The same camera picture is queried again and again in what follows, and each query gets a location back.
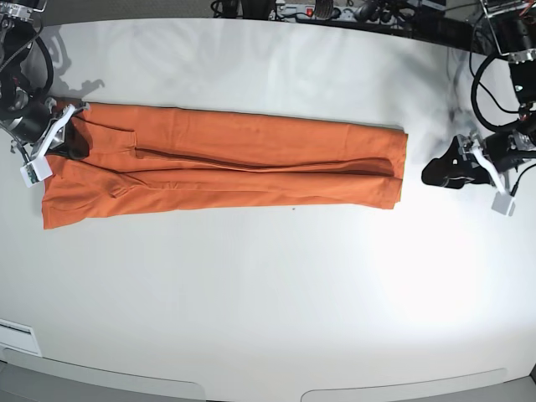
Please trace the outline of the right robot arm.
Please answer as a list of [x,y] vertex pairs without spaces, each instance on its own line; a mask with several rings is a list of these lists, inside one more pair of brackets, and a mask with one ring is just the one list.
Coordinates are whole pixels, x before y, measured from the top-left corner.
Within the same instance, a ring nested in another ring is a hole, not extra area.
[[[85,102],[60,109],[49,95],[54,83],[52,57],[40,38],[44,25],[39,16],[45,1],[1,2],[1,128],[11,137],[13,152],[25,162],[36,158],[34,152],[71,160],[89,156],[90,146],[71,122],[73,116],[89,108]],[[23,63],[33,49],[44,59],[46,81],[34,86],[23,72]]]

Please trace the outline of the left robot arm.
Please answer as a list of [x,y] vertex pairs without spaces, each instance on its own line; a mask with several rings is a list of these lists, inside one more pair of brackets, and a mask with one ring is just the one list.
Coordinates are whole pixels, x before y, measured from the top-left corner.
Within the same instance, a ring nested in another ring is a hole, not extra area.
[[[470,102],[477,121],[492,134],[455,136],[447,151],[425,166],[421,180],[450,189],[486,184],[515,196],[515,189],[504,187],[503,174],[535,159],[535,3],[483,1],[481,7],[476,21],[463,26],[468,39],[462,46],[472,54],[486,56],[478,68],[470,70]],[[514,120],[502,125],[491,123],[478,104],[478,92],[484,87],[482,77],[498,60],[508,64],[518,102],[512,112]]]

